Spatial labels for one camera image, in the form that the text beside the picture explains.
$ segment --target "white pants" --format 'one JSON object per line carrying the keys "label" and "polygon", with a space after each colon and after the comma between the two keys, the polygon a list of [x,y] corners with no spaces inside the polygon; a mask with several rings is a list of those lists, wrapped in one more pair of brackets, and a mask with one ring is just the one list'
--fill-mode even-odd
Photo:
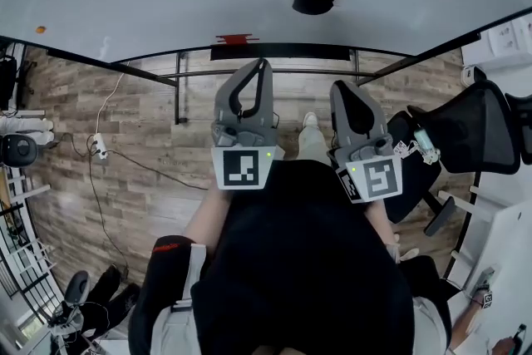
{"label": "white pants", "polygon": [[299,134],[299,154],[296,160],[315,160],[325,165],[331,165],[327,151],[323,133],[314,126],[304,127]]}
{"label": "white pants", "polygon": [[47,135],[43,132],[48,131],[47,123],[41,119],[19,119],[16,117],[0,116],[0,135],[7,133],[29,132],[26,135],[35,140],[38,145],[48,143]]}

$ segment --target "wooden floor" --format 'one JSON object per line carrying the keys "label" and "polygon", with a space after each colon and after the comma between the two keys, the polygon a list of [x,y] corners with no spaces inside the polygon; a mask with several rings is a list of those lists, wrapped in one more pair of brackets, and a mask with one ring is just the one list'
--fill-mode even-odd
{"label": "wooden floor", "polygon": [[[95,133],[96,113],[114,88],[119,74],[47,57],[45,51],[36,48],[30,49],[28,56],[37,62],[37,67],[28,77],[35,94],[28,99],[27,108],[46,110],[47,118],[55,123],[54,131],[58,135],[73,133],[77,149],[85,152],[87,137]],[[361,53],[361,71],[375,71],[396,59]],[[191,52],[182,61],[181,72],[236,68],[245,62],[213,63],[209,61],[209,52]],[[275,59],[272,63],[274,67],[349,67],[347,62],[303,59]],[[167,74],[175,71],[175,55],[140,60],[131,65]],[[451,52],[364,87],[381,102],[390,118],[408,104],[430,110],[451,99],[461,91],[460,70],[461,55]],[[198,76],[182,80],[180,114],[187,117],[189,123],[175,126],[172,87],[124,76],[101,114],[100,132],[107,148],[187,182],[206,185],[205,176],[211,168],[213,99],[226,78]],[[280,115],[279,144],[287,151],[288,158],[297,153],[301,120],[307,111],[316,111],[330,141],[328,92],[335,80],[334,76],[274,76],[274,107]],[[180,233],[195,212],[203,192],[188,189],[113,154],[106,161],[95,159],[92,169],[107,231],[127,257],[130,280],[141,284],[155,239]],[[37,163],[27,170],[27,175],[35,184],[52,187],[47,193],[31,198],[31,209],[38,235],[45,243],[57,247],[52,257],[57,261],[54,270],[62,288],[79,269],[86,269],[96,277],[108,264],[124,263],[102,231],[87,161],[74,153],[68,139],[54,150],[45,150]],[[471,175],[444,172],[433,188],[434,193],[445,189],[466,196],[472,179]],[[419,247],[423,254],[434,257],[442,272],[463,219],[462,212],[458,212],[435,237],[428,238],[423,228],[429,213],[421,203],[397,226],[401,251]]]}

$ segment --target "red marking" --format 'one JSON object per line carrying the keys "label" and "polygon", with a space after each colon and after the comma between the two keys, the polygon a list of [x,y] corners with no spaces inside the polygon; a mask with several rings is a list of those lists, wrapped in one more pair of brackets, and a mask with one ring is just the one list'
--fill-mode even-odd
{"label": "red marking", "polygon": [[249,38],[253,34],[226,34],[225,36],[216,36],[218,43],[226,45],[247,45],[251,40],[258,40],[258,38]]}
{"label": "red marking", "polygon": [[160,245],[159,247],[155,247],[153,249],[153,253],[157,252],[169,252],[173,249],[177,249],[180,245],[176,243],[167,244],[167,245]]}

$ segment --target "black pants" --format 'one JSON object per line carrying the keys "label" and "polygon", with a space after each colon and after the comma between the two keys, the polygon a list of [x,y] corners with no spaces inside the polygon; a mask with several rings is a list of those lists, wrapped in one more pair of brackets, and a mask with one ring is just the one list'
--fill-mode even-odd
{"label": "black pants", "polygon": [[[111,299],[120,286],[121,274],[115,266],[110,266],[100,277],[96,286],[89,293],[85,304],[80,308],[83,314],[83,328],[96,331],[86,339],[93,341],[120,324],[139,298],[140,288],[136,284],[128,285],[115,298]],[[89,345],[80,333],[63,337],[68,355],[79,355]],[[59,347],[52,339],[51,355],[58,355]]]}

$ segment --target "white cabinet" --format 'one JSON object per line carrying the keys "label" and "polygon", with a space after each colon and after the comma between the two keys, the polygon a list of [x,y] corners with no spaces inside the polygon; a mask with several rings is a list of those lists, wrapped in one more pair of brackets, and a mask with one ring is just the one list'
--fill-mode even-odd
{"label": "white cabinet", "polygon": [[532,14],[493,27],[462,47],[465,66],[483,71],[532,63]]}

